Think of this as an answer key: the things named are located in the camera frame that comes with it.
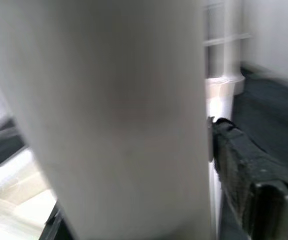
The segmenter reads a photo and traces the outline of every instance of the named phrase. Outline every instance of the white wall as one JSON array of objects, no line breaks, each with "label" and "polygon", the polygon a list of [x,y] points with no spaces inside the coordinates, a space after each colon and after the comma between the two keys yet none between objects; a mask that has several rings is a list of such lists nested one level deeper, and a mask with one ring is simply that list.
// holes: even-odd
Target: white wall
[{"label": "white wall", "polygon": [[246,0],[248,41],[244,59],[288,77],[288,0]]}]

